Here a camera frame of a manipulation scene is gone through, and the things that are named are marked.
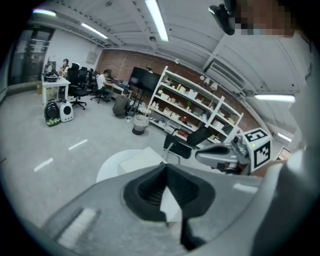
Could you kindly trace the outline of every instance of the office chair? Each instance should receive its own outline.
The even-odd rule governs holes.
[[[212,135],[209,128],[203,126],[198,130],[190,133],[186,138],[186,141],[184,141],[174,136],[174,133],[177,130],[179,130],[179,128],[174,129],[172,134],[168,134],[165,137],[163,145],[163,149],[165,149],[165,152],[162,157],[167,161],[169,153],[171,153],[178,158],[179,164],[181,160],[180,157],[183,157],[184,159],[189,159],[192,153],[192,149],[196,148],[196,146],[199,143],[208,139]]]
[[[72,66],[68,68],[68,80],[70,82],[69,84],[69,95],[73,96],[75,98],[75,101],[70,102],[72,105],[79,105],[82,107],[83,110],[86,108],[87,105],[84,101],[78,101],[81,97],[87,96],[90,92],[87,90],[83,90],[79,87],[79,65],[72,63]]]
[[[78,76],[78,83],[82,88],[88,88],[89,84],[87,83],[87,75],[88,75],[88,69],[83,66],[79,70],[79,76]]]
[[[104,95],[103,95],[103,91],[106,89],[105,87],[102,87],[101,90],[98,90],[98,84],[97,82],[93,82],[93,90],[92,92],[94,93],[95,97],[92,97],[90,99],[90,101],[92,101],[93,99],[98,99],[98,104],[100,103],[100,100],[108,103],[109,101],[106,101]]]

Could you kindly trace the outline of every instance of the black monitor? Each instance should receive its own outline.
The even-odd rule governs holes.
[[[129,79],[129,85],[152,93],[160,77],[161,75],[159,74],[135,66]]]

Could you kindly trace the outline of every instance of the concrete floor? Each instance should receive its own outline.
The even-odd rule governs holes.
[[[47,127],[42,96],[35,91],[6,97],[0,105],[1,181],[17,214],[38,227],[59,208],[96,182],[102,164],[113,154],[150,146],[163,154],[165,132],[150,124],[137,136],[132,123],[114,117],[113,102],[90,101],[74,109],[74,120]],[[83,140],[86,143],[69,150]],[[35,167],[53,161],[37,172]],[[169,155],[169,163],[178,163]],[[181,164],[209,171],[194,153]]]

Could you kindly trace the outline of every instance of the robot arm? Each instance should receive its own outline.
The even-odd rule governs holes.
[[[249,175],[270,161],[271,146],[271,135],[256,128],[235,136],[231,143],[204,147],[195,153],[195,158],[228,174],[240,174],[245,167],[244,173]]]

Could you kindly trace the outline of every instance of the camera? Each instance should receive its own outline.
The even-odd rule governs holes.
[[[235,33],[236,5],[236,0],[224,0],[224,4],[211,5],[208,9],[219,27],[229,36]]]

